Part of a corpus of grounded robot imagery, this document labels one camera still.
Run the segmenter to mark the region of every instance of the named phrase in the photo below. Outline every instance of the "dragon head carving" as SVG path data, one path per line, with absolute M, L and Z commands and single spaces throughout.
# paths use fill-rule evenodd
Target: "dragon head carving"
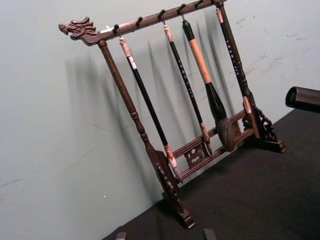
M 72 33 L 70 37 L 73 40 L 77 40 L 87 35 L 95 36 L 98 34 L 94 23 L 90 22 L 89 17 L 85 17 L 82 21 L 72 20 L 69 24 L 60 23 L 59 29 L 66 35 L 68 35 L 69 32 Z

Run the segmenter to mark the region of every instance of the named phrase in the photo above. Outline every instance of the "brush rack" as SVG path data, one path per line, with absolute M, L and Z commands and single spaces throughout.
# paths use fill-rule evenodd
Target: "brush rack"
M 137 20 L 121 25 L 116 24 L 114 27 L 102 32 L 96 31 L 96 28 L 94 27 L 93 22 L 90 22 L 89 17 L 86 17 L 83 21 L 72 20 L 69 24 L 61 23 L 58 26 L 59 29 L 66 35 L 72 33 L 70 35 L 72 40 L 81 39 L 86 45 L 98 45 L 101 49 L 106 63 L 111 71 L 114 82 L 144 143 L 146 153 L 154 168 L 155 174 L 163 188 L 162 196 L 169 204 L 172 212 L 177 217 L 177 220 L 188 229 L 192 228 L 195 225 L 195 222 L 179 198 L 179 181 L 174 177 L 171 169 L 169 168 L 168 159 L 165 157 L 164 153 L 162 151 L 155 150 L 150 143 L 144 126 L 139 119 L 135 105 L 109 51 L 107 41 L 118 37 L 119 34 L 123 36 L 139 29 L 146 28 L 157 23 L 162 23 L 162 20 L 175 18 L 181 14 L 181 10 L 183 11 L 183 14 L 186 15 L 196 10 L 211 7 L 212 5 L 216 7 L 223 7 L 224 1 L 201 0 L 189 4 L 183 4 L 166 11 L 162 10 L 160 13 L 158 12 L 150 16 L 140 16 L 137 18 Z M 239 146 L 240 144 L 245 143 L 253 147 L 270 150 L 277 153 L 283 153 L 286 150 L 286 147 L 283 141 L 278 140 L 274 132 L 272 122 L 256 106 L 254 96 L 249 90 L 247 81 L 245 81 L 244 85 L 241 85 L 239 82 L 239 86 L 242 95 L 246 96 L 247 98 L 247 103 L 252 110 L 252 114 L 250 116 L 246 112 L 246 109 L 248 110 L 248 108 L 243 105 L 244 110 L 230 118 L 234 128 L 235 144 Z M 242 121 L 244 126 L 243 132 L 240 131 L 239 121 Z M 209 137 L 212 138 L 217 134 L 216 128 L 209 130 L 208 134 Z M 221 156 L 223 153 L 225 153 L 225 150 L 223 147 L 220 147 L 219 149 L 213 151 L 212 155 L 209 155 L 205 147 L 205 143 L 200 136 L 180 147 L 174 151 L 173 154 L 176 158 L 184 157 L 188 164 L 188 169 L 183 171 L 181 174 L 182 179 L 185 180 L 192 174 L 208 165 L 214 159 Z

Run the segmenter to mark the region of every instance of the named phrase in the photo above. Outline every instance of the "black table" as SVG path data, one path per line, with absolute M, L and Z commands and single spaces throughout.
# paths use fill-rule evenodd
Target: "black table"
M 181 188 L 185 229 L 158 202 L 104 240 L 320 240 L 320 114 L 294 110 L 274 125 L 284 154 L 241 147 Z

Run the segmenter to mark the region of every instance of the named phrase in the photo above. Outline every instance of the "calligraphy brush stand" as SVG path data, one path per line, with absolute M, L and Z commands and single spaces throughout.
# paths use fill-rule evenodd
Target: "calligraphy brush stand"
M 188 14 L 196 10 L 217 5 L 219 3 L 223 4 L 223 2 L 223 0 L 201 0 L 184 4 L 183 13 Z M 162 11 L 161 17 L 159 17 L 159 13 L 146 17 L 139 17 L 137 20 L 116 25 L 114 28 L 103 32 L 97 32 L 96 28 L 93 26 L 93 22 L 90 22 L 88 17 L 86 17 L 83 21 L 73 20 L 69 24 L 61 23 L 59 24 L 59 29 L 66 35 L 68 35 L 69 32 L 72 33 L 70 36 L 72 40 L 81 39 L 86 45 L 98 45 L 101 49 L 106 63 L 111 71 L 114 82 L 145 145 L 146 153 L 154 168 L 155 174 L 163 188 L 162 196 L 168 202 L 178 220 L 185 227 L 190 229 L 195 225 L 195 222 L 179 198 L 179 181 L 174 177 L 171 169 L 169 168 L 168 159 L 165 157 L 164 153 L 162 151 L 155 150 L 149 142 L 144 126 L 139 119 L 135 105 L 131 100 L 130 94 L 122 80 L 122 77 L 107 45 L 108 40 L 118 37 L 117 30 L 120 30 L 121 35 L 135 32 L 139 29 L 149 27 L 157 23 L 162 23 L 162 20 L 178 17 L 180 15 L 180 10 L 181 7 L 179 6 L 166 10 L 164 14 Z M 235 134 L 235 144 L 239 145 L 241 143 L 245 143 L 253 147 L 283 153 L 286 150 L 283 141 L 278 140 L 274 132 L 272 122 L 256 106 L 253 94 L 251 94 L 247 83 L 245 85 L 247 91 L 250 93 L 247 99 L 252 112 L 250 112 L 250 117 L 250 115 L 245 111 L 246 108 L 244 107 L 244 110 L 238 112 L 230 118 Z M 244 130 L 242 132 L 238 124 L 238 121 L 241 120 L 244 126 Z M 216 134 L 216 128 L 208 131 L 210 138 Z M 213 151 L 212 155 L 209 155 L 203 139 L 201 137 L 197 137 L 193 141 L 174 151 L 173 154 L 176 158 L 184 157 L 188 164 L 188 168 L 181 173 L 182 179 L 185 180 L 225 152 L 226 151 L 224 148 L 220 147 L 219 149 Z

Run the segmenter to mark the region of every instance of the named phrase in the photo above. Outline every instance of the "black brush handle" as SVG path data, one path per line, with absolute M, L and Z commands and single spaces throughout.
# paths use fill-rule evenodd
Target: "black brush handle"
M 285 97 L 285 105 L 320 114 L 320 91 L 294 86 Z
M 192 31 L 192 27 L 187 20 L 184 20 L 182 22 L 182 28 L 186 38 L 188 39 L 196 64 L 201 73 L 201 76 L 205 85 L 205 90 L 208 97 L 211 113 L 216 121 L 225 119 L 227 116 L 225 107 L 212 84 L 210 74 L 208 72 L 204 57 L 202 56 L 202 53 L 198 46 L 197 40 L 195 39 L 194 33 Z
M 242 96 L 249 97 L 251 103 L 254 104 L 254 98 L 252 93 L 249 90 L 246 74 L 242 66 L 241 58 L 239 55 L 239 51 L 236 45 L 236 41 L 234 35 L 232 33 L 227 14 L 225 11 L 224 3 L 219 2 L 216 4 L 216 15 L 220 22 L 221 30 L 224 36 L 224 40 L 231 58 L 231 62 L 234 68 L 234 72 L 236 75 L 236 79 L 238 81 Z
M 126 56 L 126 59 L 128 60 L 128 63 L 130 65 L 130 68 L 132 70 L 132 73 L 134 75 L 134 78 L 136 80 L 136 83 L 141 91 L 141 94 L 143 96 L 143 99 L 145 101 L 145 104 L 150 112 L 150 115 L 152 117 L 152 120 L 154 122 L 155 128 L 158 131 L 158 134 L 160 136 L 161 142 L 164 146 L 168 145 L 168 141 L 167 138 L 165 136 L 165 133 L 160 125 L 159 119 L 157 117 L 156 111 L 154 109 L 154 106 L 151 103 L 151 100 L 149 98 L 149 95 L 147 93 L 147 90 L 145 88 L 145 85 L 140 77 L 139 71 L 137 69 L 136 63 L 134 61 L 134 58 L 131 55 L 131 52 L 129 50 L 128 44 L 126 42 L 126 40 L 124 40 L 123 38 L 120 38 L 120 44 L 122 46 L 122 49 L 124 51 L 124 54 Z
M 201 117 L 201 114 L 200 114 L 200 111 L 199 111 L 199 108 L 198 108 L 198 105 L 197 105 L 197 102 L 196 102 L 194 93 L 193 93 L 193 91 L 192 91 L 191 85 L 190 85 L 190 83 L 189 83 L 189 80 L 188 80 L 186 71 L 185 71 L 185 69 L 184 69 L 184 66 L 183 66 L 183 64 L 182 64 L 182 61 L 181 61 L 180 56 L 179 56 L 179 54 L 178 54 L 176 45 L 175 45 L 175 43 L 174 43 L 173 41 L 170 42 L 169 44 L 170 44 L 172 53 L 173 53 L 173 55 L 174 55 L 174 59 L 175 59 L 175 61 L 176 61 L 176 64 L 177 64 L 178 67 L 179 67 L 179 70 L 180 70 L 180 73 L 181 73 L 181 76 L 182 76 L 184 85 L 185 85 L 185 87 L 186 87 L 186 89 L 187 89 L 187 92 L 188 92 L 188 94 L 189 94 L 189 97 L 190 97 L 190 100 L 191 100 L 191 103 L 192 103 L 192 106 L 193 106 L 193 109 L 194 109 L 196 118 L 198 119 L 199 124 L 201 124 L 201 123 L 203 122 L 203 120 L 202 120 L 202 117 Z

